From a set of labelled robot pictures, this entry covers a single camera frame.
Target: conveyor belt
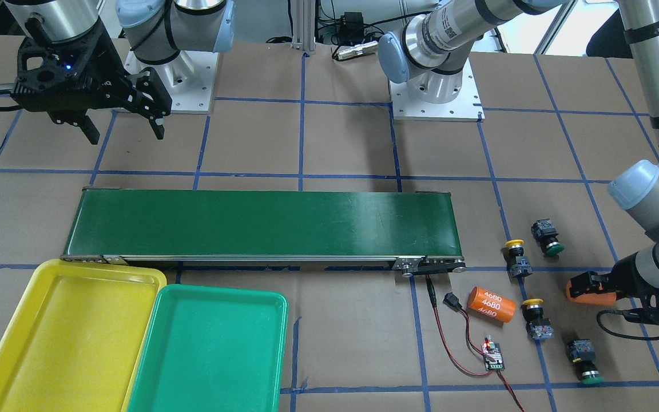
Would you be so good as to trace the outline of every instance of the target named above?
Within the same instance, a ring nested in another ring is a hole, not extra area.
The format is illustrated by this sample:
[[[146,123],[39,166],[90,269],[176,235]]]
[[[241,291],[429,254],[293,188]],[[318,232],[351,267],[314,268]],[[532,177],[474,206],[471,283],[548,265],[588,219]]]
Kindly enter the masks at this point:
[[[84,189],[63,258],[463,261],[448,193],[100,188]]]

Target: orange battery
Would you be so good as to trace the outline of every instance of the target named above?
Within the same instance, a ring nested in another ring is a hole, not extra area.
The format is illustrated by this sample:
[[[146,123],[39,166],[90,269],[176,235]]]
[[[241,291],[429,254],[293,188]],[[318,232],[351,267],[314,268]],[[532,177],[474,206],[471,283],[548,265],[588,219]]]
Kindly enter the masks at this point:
[[[507,323],[515,315],[517,305],[508,298],[476,286],[469,293],[467,307]]]

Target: red and black wire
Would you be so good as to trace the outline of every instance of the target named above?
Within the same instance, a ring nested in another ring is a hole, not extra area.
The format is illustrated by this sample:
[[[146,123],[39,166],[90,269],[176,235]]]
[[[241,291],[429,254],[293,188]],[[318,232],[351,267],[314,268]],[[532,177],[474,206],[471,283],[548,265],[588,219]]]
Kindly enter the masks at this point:
[[[428,297],[429,301],[431,302],[431,307],[434,309],[434,318],[436,318],[436,327],[439,329],[439,336],[442,338],[442,344],[444,345],[444,349],[447,351],[447,355],[449,356],[449,360],[452,362],[452,365],[454,365],[455,368],[459,370],[459,372],[464,373],[465,375],[469,376],[470,378],[484,378],[486,376],[489,376],[492,374],[492,372],[497,372],[498,378],[500,378],[500,381],[505,386],[505,389],[507,389],[507,392],[510,393],[510,396],[513,397],[513,401],[515,401],[515,404],[518,405],[518,408],[522,411],[525,412],[525,409],[523,405],[520,403],[518,400],[518,397],[515,396],[515,392],[513,391],[512,386],[507,382],[507,379],[505,379],[505,376],[502,375],[502,372],[500,371],[486,371],[483,373],[477,373],[469,370],[468,368],[465,368],[462,366],[460,362],[454,357],[452,354],[452,351],[449,349],[449,345],[447,344],[447,339],[444,337],[444,331],[442,329],[442,321],[439,319],[439,310],[436,307],[436,291],[434,290],[434,282],[431,281],[431,277],[429,275],[426,275],[426,289],[428,290]],[[463,308],[460,307],[453,307],[452,308],[454,311],[459,312],[463,318],[465,319],[465,340],[466,340],[466,345],[473,352],[474,354],[479,355],[481,358],[483,358],[486,355],[483,350],[479,349],[473,341],[471,341],[471,336],[469,333],[469,314],[464,310]]]

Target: yellow tray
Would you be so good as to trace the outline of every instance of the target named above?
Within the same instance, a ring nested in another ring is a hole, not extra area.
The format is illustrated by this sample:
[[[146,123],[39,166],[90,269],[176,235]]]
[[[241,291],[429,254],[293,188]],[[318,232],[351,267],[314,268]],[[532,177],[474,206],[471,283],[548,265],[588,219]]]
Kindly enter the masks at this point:
[[[0,411],[126,410],[166,284],[154,269],[40,264],[0,342]]]

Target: metal post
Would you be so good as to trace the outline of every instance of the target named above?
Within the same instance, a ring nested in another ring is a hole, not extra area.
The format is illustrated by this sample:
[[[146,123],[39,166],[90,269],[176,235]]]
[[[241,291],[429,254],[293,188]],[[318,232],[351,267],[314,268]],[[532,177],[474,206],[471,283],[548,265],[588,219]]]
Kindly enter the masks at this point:
[[[291,10],[296,16],[295,28],[291,36],[291,47],[314,54],[314,22],[316,9],[314,0],[291,0]]]
[[[578,0],[572,0],[561,6],[558,13],[556,13],[556,17],[551,21],[551,25],[546,31],[546,34],[543,35],[541,42],[539,42],[538,47],[535,48],[533,54],[546,54],[549,47],[551,47],[551,44],[553,44],[554,39],[556,39],[557,34],[559,34],[559,31],[563,28],[564,23],[566,23],[566,20],[571,13],[573,13],[576,3],[578,3]]]

